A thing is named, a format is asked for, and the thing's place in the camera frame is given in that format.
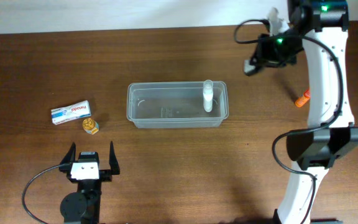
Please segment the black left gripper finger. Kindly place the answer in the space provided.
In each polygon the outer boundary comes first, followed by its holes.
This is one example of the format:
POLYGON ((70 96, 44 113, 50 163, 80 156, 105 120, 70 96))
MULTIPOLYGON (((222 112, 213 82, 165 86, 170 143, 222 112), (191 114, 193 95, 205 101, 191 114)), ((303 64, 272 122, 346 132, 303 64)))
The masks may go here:
POLYGON ((60 167, 58 169, 60 172, 68 172, 71 170, 71 166, 75 162, 75 154, 76 144, 73 142, 70 146, 70 149, 59 163, 60 167))
POLYGON ((110 142, 110 148, 109 148, 109 165, 112 175, 120 174, 120 167, 114 151, 114 144, 112 141, 110 142))

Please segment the orange tube white cap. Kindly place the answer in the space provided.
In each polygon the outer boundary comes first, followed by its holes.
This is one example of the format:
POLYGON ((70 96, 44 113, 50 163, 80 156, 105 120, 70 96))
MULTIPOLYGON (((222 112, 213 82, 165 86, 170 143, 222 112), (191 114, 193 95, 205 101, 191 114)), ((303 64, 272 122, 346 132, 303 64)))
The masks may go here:
POLYGON ((307 89, 296 101, 295 106, 298 108, 303 107, 310 100, 310 90, 307 89))

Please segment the clear plastic container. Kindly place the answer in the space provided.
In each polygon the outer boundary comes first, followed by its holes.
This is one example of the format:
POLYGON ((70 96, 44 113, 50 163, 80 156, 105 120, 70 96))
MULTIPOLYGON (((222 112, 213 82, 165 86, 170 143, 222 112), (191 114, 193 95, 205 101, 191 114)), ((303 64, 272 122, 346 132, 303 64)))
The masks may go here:
POLYGON ((137 128, 213 128, 229 116, 227 86, 213 82, 213 108, 203 107, 203 83, 132 83, 127 90, 127 118, 137 128))

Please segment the white translucent tube bottle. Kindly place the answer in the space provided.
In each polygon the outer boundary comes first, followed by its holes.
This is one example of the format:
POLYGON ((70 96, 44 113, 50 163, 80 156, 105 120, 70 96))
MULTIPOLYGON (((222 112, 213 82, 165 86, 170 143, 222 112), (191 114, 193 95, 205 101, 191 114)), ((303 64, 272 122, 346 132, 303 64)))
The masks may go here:
POLYGON ((207 113, 213 109, 213 82, 211 80, 203 83, 203 107, 207 113))

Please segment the black bottle white cap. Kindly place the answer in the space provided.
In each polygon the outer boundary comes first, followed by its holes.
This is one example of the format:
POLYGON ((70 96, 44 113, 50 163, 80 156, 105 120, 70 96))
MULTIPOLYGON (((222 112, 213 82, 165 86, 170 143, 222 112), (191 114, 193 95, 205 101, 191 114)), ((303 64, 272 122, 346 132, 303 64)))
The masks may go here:
POLYGON ((256 75, 257 73, 259 73, 261 71, 261 69, 262 69, 262 67, 260 67, 260 66, 251 65, 250 60, 244 61, 244 74, 248 77, 256 75))

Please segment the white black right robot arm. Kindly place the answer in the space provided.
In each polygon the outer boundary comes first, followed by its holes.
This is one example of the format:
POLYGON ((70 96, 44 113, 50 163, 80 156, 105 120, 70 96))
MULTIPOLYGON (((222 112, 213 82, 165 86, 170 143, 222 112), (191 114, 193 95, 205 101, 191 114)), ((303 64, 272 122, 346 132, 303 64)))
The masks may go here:
POLYGON ((285 196, 273 223, 309 223, 319 185, 337 159, 358 146, 358 127, 349 104, 346 44, 349 12, 345 1, 289 1, 289 19, 272 10, 263 23, 268 34, 256 40, 244 73, 282 68, 306 54, 310 110, 306 129, 282 134, 291 159, 285 196))

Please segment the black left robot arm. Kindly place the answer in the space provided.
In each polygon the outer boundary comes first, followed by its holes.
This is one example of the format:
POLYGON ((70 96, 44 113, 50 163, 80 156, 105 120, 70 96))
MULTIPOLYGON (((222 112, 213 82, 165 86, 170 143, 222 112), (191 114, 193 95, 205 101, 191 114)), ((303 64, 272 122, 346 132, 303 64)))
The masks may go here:
POLYGON ((76 192, 64 197, 60 204, 60 213, 64 223, 99 223, 101 206, 101 186, 112 181, 120 174, 120 167, 114 152, 114 144, 109 146, 109 169, 99 168, 97 152, 81 152, 76 155, 76 144, 72 144, 62 161, 59 171, 77 185, 76 192))

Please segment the gold-lidded balm jar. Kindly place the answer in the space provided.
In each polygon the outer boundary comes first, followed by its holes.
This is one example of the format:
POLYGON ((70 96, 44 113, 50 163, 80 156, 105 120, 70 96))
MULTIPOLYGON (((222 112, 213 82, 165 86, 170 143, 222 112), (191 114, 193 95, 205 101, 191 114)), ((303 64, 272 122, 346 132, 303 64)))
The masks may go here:
POLYGON ((88 134, 95 134, 99 131, 99 124, 92 118, 84 119, 82 127, 88 134))

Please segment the white Panadol medicine box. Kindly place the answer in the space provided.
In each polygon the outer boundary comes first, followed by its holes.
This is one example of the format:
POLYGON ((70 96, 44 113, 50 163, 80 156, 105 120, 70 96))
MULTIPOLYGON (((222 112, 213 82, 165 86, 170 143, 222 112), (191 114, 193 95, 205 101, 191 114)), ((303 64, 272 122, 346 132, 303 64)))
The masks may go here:
POLYGON ((91 116, 91 109, 88 100, 51 110, 52 123, 55 125, 89 116, 91 116))

